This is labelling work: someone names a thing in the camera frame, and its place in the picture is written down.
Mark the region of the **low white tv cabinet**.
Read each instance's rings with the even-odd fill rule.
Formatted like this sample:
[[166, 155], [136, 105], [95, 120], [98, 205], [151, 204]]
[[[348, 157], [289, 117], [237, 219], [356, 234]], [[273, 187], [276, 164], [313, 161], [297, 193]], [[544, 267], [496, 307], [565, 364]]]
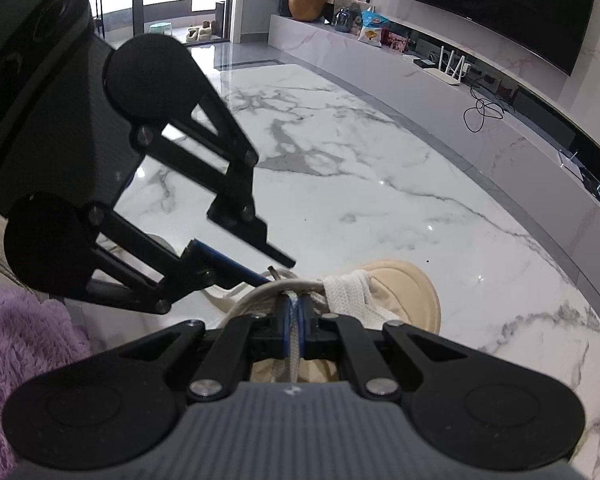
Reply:
[[562, 248], [600, 294], [600, 202], [558, 151], [512, 114], [465, 125], [475, 101], [407, 56], [328, 26], [273, 15], [268, 43], [378, 99], [424, 128], [506, 193]]

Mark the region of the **white wifi router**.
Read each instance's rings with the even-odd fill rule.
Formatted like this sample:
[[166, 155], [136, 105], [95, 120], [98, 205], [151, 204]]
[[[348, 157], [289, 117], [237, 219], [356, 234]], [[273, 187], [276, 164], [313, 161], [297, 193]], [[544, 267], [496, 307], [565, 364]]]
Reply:
[[424, 72], [450, 86], [459, 86], [469, 69], [470, 64], [464, 54], [458, 58], [454, 50], [441, 47], [437, 63], [425, 67]]

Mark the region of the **beige canvas shoe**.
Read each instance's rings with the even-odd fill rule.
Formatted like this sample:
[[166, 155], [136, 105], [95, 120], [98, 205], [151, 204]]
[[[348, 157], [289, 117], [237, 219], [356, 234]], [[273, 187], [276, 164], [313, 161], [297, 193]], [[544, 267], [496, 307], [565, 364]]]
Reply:
[[277, 284], [255, 292], [247, 284], [231, 290], [212, 286], [202, 292], [211, 321], [219, 326], [238, 315], [271, 313], [275, 299], [283, 292], [279, 282], [287, 281], [292, 298], [307, 294], [318, 314], [352, 316], [366, 328], [379, 330], [385, 322], [400, 320], [429, 333], [439, 333], [441, 308], [438, 294], [428, 276], [417, 266], [402, 260], [379, 260], [347, 274], [306, 280], [284, 269], [268, 269], [262, 278]]

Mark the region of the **white shoelace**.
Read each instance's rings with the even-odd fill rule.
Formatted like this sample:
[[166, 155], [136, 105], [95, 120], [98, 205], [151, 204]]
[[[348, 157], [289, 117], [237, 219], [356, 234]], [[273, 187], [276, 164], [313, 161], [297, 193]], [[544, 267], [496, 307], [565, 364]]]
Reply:
[[[379, 330], [387, 321], [407, 322], [410, 319], [396, 294], [366, 270], [326, 276], [321, 281], [302, 280], [289, 271], [267, 270], [263, 276], [288, 281], [290, 286], [285, 288], [274, 283], [251, 292], [247, 292], [244, 285], [237, 286], [220, 298], [219, 308], [225, 313], [224, 322], [260, 309], [265, 314], [273, 312], [275, 299], [281, 292], [289, 292], [294, 299], [307, 294], [314, 301], [318, 313], [350, 315], [372, 330]], [[337, 379], [334, 363], [306, 361], [300, 356], [257, 362], [253, 364], [250, 377], [252, 382], [336, 382]]]

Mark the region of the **golden brown round vase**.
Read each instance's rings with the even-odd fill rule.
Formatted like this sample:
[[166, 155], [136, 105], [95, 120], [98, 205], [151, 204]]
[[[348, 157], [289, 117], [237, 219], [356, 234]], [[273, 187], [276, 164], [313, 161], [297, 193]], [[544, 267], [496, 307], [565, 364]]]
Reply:
[[302, 22], [314, 22], [323, 13], [327, 0], [288, 0], [291, 16]]

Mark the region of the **snack bag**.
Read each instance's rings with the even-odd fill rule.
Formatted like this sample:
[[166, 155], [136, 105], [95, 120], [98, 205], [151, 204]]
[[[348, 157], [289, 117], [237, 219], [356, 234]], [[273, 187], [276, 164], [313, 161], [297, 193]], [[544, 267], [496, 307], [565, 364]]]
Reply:
[[358, 34], [358, 41], [380, 47], [382, 31], [388, 26], [389, 21], [381, 14], [372, 11], [363, 11], [361, 18], [362, 27]]

